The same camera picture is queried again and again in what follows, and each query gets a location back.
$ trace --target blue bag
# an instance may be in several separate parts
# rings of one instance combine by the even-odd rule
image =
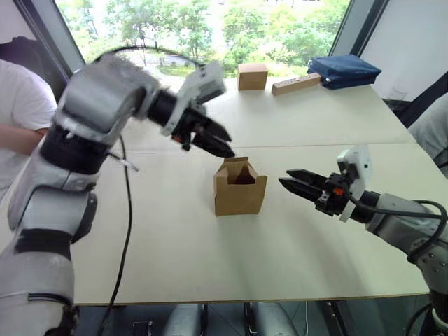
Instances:
[[[355,55],[315,57],[308,62],[308,74],[322,76],[322,86],[342,89],[375,83],[381,70]]]

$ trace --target cardboard box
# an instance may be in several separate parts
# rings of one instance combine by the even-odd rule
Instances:
[[[215,214],[258,214],[266,182],[267,176],[257,175],[247,157],[224,159],[214,176]]]
[[[238,64],[238,91],[264,90],[267,67],[264,64]]]
[[[314,85],[318,85],[321,82],[321,75],[314,72],[307,76],[284,80],[272,84],[272,94],[274,96],[283,95],[285,93],[309,88]]]

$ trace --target black cable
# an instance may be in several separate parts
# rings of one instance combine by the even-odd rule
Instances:
[[[121,149],[123,151],[123,159],[126,160],[126,147],[125,147],[125,141],[123,140],[122,136],[120,136],[120,144],[121,144]],[[129,209],[129,220],[128,220],[128,224],[127,224],[127,234],[126,234],[125,245],[123,246],[123,251],[121,253],[120,268],[118,270],[117,280],[115,281],[115,288],[113,289],[111,300],[109,301],[109,304],[107,306],[107,310],[104,313],[101,325],[98,328],[97,336],[101,336],[103,334],[104,329],[105,329],[106,324],[107,324],[107,321],[109,319],[109,316],[111,315],[113,303],[115,302],[115,298],[117,297],[118,289],[120,288],[121,278],[123,276],[123,271],[125,269],[127,247],[129,246],[129,240],[130,240],[131,231],[132,231],[131,186],[130,186],[130,182],[129,182],[129,174],[128,174],[128,171],[127,171],[127,167],[125,166],[124,169],[125,169],[125,180],[126,180],[126,191],[127,191],[127,205],[128,205],[128,209]]]
[[[430,204],[438,208],[440,211],[440,222],[439,225],[437,226],[437,230],[434,231],[433,235],[429,237],[429,239],[425,241],[421,246],[417,247],[416,249],[412,250],[409,253],[409,255],[407,256],[407,261],[409,261],[412,264],[414,264],[415,261],[423,253],[425,253],[437,239],[439,239],[440,235],[443,233],[445,227],[447,226],[447,210],[445,210],[445,208],[442,205],[434,201],[426,201],[426,200],[416,200],[415,202],[420,204]]]
[[[175,56],[179,56],[180,58],[183,58],[186,61],[190,61],[197,67],[204,66],[203,63],[200,63],[197,60],[195,60],[195,59],[193,59],[193,58],[191,58],[189,56],[185,56],[185,55],[179,54],[178,52],[175,52],[175,51],[170,50],[170,49],[165,49],[165,48],[161,48],[161,47],[153,47],[153,46],[149,46],[149,45],[145,45],[145,46],[141,46],[141,45],[125,45],[123,47],[118,47],[118,48],[115,48],[115,49],[111,49],[109,51],[103,52],[93,62],[98,62],[101,59],[101,57],[103,57],[105,55],[116,54],[116,53],[119,53],[120,51],[125,51],[125,50],[155,50],[157,52],[162,51],[165,54],[173,54]]]
[[[414,326],[417,319],[420,317],[420,315],[422,315],[424,312],[427,312],[430,308],[431,308],[431,303],[428,303],[426,306],[423,306],[422,308],[417,310],[414,313],[414,315],[412,315],[412,317],[409,319],[409,321],[406,324],[405,336],[411,335],[412,327]]]
[[[374,212],[376,214],[386,214],[386,215],[393,215],[393,216],[406,216],[406,217],[417,217],[417,218],[435,218],[439,219],[439,225],[437,227],[437,230],[434,231],[433,235],[430,236],[430,238],[425,241],[420,247],[414,249],[409,253],[407,256],[407,261],[414,264],[417,258],[427,251],[433,243],[440,237],[440,235],[443,233],[445,227],[447,226],[447,211],[445,208],[434,201],[426,201],[426,200],[416,200],[414,202],[418,202],[421,204],[431,204],[434,207],[437,207],[440,211],[440,215],[435,215],[434,213],[424,213],[424,212],[409,212],[409,211],[397,211],[397,210],[389,210],[389,209],[379,209],[374,206],[366,205],[362,203],[361,201],[357,200],[349,191],[349,188],[346,184],[343,184],[342,189],[344,190],[345,194],[349,198],[350,202],[354,203],[357,207],[360,207],[364,210]]]

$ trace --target orange light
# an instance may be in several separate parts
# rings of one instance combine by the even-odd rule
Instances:
[[[341,188],[334,188],[333,193],[336,194],[337,196],[343,196],[344,190]]]

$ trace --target small wooden block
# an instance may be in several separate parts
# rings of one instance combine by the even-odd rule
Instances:
[[[292,91],[297,91],[310,86],[317,85],[321,81],[321,75],[314,72],[303,77],[284,80],[272,85],[272,94],[274,96],[283,95]]]

